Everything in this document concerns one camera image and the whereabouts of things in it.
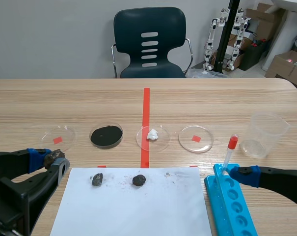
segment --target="blue plastic rack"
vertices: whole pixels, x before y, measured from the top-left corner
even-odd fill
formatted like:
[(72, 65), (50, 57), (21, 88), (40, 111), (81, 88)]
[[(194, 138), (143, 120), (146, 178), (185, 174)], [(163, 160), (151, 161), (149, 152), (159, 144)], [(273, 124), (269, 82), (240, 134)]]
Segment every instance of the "blue plastic rack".
[[(229, 164), (227, 172), (235, 166)], [(221, 169), (222, 164), (215, 164), (215, 175), (205, 178), (218, 235), (258, 236), (239, 183), (221, 175)]]

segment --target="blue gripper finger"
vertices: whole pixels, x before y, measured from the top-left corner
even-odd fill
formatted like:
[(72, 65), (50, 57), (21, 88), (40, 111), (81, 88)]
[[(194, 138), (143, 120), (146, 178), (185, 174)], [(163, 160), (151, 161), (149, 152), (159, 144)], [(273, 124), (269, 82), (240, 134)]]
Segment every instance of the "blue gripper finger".
[(50, 149), (45, 149), (46, 153), (40, 154), (36, 149), (27, 148), (29, 152), (29, 168), (28, 173), (32, 173), (44, 167), (45, 156), (51, 153)]
[(261, 169), (259, 166), (245, 167), (248, 173), (239, 172), (239, 167), (231, 169), (229, 176), (239, 183), (258, 188), (260, 186)]

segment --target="black pole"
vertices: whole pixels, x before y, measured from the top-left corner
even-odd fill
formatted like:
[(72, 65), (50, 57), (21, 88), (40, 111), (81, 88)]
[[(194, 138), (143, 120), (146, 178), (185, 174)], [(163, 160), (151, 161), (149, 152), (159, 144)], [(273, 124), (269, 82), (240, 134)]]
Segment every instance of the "black pole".
[(225, 26), (223, 27), (219, 47), (217, 49), (217, 57), (214, 65), (213, 71), (222, 73), (223, 59), (225, 58), (229, 37), (233, 28), (233, 24), (236, 18), (236, 14), (239, 8), (240, 0), (230, 0), (229, 2), (229, 17)]

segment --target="white paper sheet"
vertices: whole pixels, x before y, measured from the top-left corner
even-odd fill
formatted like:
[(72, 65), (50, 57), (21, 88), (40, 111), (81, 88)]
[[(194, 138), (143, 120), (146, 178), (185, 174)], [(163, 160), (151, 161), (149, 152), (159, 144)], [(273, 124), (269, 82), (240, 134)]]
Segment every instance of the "white paper sheet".
[[(91, 176), (103, 173), (100, 187)], [(142, 174), (142, 187), (132, 185)], [(73, 168), (51, 236), (210, 236), (197, 168)]]

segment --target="petri dish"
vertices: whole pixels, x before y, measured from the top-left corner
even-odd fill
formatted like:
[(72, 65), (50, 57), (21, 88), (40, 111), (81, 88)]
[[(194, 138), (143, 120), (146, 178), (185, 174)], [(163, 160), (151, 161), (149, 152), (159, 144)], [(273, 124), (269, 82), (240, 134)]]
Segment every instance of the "petri dish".
[(75, 137), (74, 128), (68, 125), (59, 125), (45, 133), (41, 139), (41, 148), (52, 151), (60, 149), (65, 152), (74, 144)]
[(212, 148), (214, 136), (203, 126), (189, 125), (179, 133), (179, 142), (188, 151), (203, 153)]
[[(154, 141), (147, 139), (147, 134), (152, 129), (155, 129), (158, 132), (158, 139)], [(162, 125), (152, 124), (150, 126), (142, 127), (137, 132), (136, 142), (143, 150), (152, 152), (162, 151), (169, 145), (170, 135), (169, 132)]]
[(117, 123), (101, 123), (90, 131), (92, 144), (101, 149), (110, 149), (119, 145), (123, 138), (122, 127)]

